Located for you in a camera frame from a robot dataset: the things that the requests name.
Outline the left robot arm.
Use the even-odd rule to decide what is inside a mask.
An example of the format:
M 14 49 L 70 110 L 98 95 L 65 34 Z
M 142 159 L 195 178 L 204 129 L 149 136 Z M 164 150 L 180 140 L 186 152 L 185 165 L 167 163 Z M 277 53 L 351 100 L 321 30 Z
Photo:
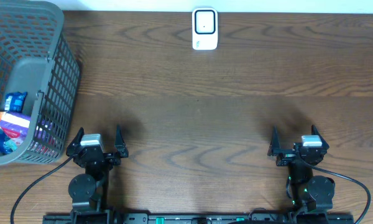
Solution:
M 72 223 L 123 223 L 123 215 L 107 203 L 109 172 L 129 156 L 122 137 L 121 127 L 116 127 L 114 152 L 104 152 L 100 134 L 85 134 L 80 128 L 68 145 L 66 155 L 85 172 L 74 177 L 68 186 L 72 198 L 70 221 Z

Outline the blue biscuit packet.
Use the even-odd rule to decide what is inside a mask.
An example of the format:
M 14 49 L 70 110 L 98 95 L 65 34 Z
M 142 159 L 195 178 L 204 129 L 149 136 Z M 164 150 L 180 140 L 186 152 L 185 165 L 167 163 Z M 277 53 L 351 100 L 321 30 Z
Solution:
M 21 113 L 26 97 L 27 97 L 27 92 L 8 93 L 5 97 L 4 110 L 10 111 L 10 112 Z

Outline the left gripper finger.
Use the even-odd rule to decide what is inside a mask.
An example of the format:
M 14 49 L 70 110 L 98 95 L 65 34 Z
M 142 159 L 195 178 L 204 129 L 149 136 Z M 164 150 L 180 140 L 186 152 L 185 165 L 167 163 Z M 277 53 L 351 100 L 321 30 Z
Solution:
M 115 137 L 114 147 L 116 148 L 117 153 L 119 154 L 120 158 L 129 157 L 129 151 L 122 137 L 120 125 L 116 126 L 116 137 Z
M 81 139 L 84 136 L 84 129 L 80 128 L 76 134 L 76 136 L 73 138 L 71 143 L 67 147 L 66 155 L 68 157 L 74 157 L 77 156 L 81 149 Z

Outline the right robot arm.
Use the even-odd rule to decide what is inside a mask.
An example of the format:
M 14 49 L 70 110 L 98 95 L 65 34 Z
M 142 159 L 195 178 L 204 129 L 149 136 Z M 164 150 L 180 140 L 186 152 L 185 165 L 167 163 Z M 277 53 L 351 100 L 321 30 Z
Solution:
M 282 148 L 276 128 L 272 131 L 267 155 L 276 158 L 276 165 L 288 168 L 287 193 L 293 208 L 287 213 L 290 223 L 328 223 L 326 212 L 333 207 L 334 180 L 314 175 L 313 169 L 324 159 L 328 143 L 315 126 L 311 134 L 301 137 L 291 149 Z

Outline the purple snack packet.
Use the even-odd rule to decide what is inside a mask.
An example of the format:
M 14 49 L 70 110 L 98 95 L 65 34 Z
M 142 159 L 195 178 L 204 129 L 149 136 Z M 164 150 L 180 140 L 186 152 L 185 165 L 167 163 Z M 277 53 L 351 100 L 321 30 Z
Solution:
M 0 120 L 0 127 L 13 141 L 24 141 L 30 125 L 30 116 L 7 112 Z

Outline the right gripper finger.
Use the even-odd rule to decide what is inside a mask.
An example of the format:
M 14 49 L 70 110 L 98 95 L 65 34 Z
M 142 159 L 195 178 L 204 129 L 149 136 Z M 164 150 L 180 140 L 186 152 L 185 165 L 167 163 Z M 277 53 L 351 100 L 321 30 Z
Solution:
M 319 139 L 322 142 L 322 146 L 321 146 L 322 148 L 326 150 L 329 149 L 329 144 L 324 140 L 324 138 L 322 137 L 322 135 L 320 134 L 320 132 L 318 131 L 318 129 L 316 128 L 314 124 L 311 126 L 311 134 L 319 137 Z
M 268 156 L 277 156 L 280 153 L 280 141 L 277 128 L 274 126 L 272 130 L 272 137 L 270 141 L 269 150 L 267 152 Z

